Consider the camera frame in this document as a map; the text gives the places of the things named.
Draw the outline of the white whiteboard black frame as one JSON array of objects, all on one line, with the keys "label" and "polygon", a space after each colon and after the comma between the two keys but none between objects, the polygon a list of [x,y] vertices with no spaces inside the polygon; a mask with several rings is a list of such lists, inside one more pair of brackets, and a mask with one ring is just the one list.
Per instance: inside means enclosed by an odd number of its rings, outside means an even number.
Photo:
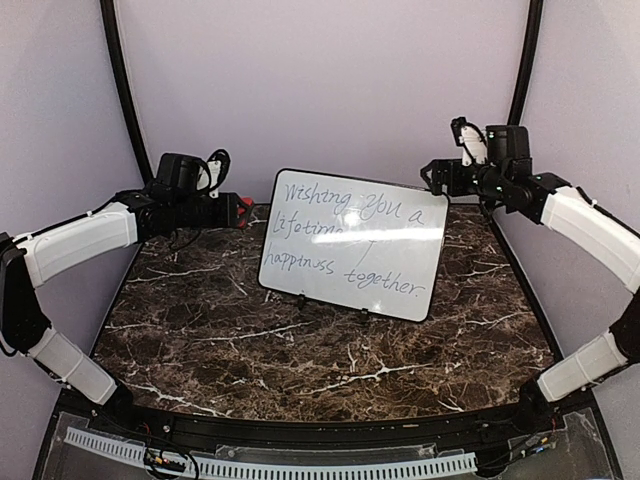
[{"label": "white whiteboard black frame", "polygon": [[257,280],[306,300],[427,319],[450,202],[411,186],[283,169]]}]

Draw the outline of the red bone-shaped eraser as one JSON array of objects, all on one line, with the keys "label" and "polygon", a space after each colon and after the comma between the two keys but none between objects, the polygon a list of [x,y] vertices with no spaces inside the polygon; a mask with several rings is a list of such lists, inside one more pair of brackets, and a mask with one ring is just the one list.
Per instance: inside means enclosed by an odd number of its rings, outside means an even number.
[{"label": "red bone-shaped eraser", "polygon": [[245,228],[250,220],[254,201],[250,197],[240,197],[237,204],[237,227]]}]

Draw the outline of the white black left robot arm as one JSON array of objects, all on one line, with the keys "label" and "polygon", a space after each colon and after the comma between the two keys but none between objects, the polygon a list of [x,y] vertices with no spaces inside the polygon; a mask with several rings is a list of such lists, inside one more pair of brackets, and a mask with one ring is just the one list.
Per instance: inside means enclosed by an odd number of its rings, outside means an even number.
[{"label": "white black left robot arm", "polygon": [[1,351],[37,363],[103,407],[120,436],[141,427],[126,386],[87,353],[116,276],[136,245],[180,229],[241,228],[251,203],[235,193],[189,194],[173,201],[140,190],[119,192],[102,207],[57,226],[1,236]]}]

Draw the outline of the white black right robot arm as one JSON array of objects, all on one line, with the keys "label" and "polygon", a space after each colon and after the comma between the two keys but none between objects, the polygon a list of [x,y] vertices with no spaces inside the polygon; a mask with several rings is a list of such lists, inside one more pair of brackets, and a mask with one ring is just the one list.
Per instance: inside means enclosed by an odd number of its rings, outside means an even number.
[{"label": "white black right robot arm", "polygon": [[527,160],[507,170],[433,160],[421,176],[435,195],[475,195],[525,219],[500,222],[551,317],[564,357],[521,387],[510,413],[517,432],[534,432],[553,405],[638,363],[638,234],[568,181],[531,173]]}]

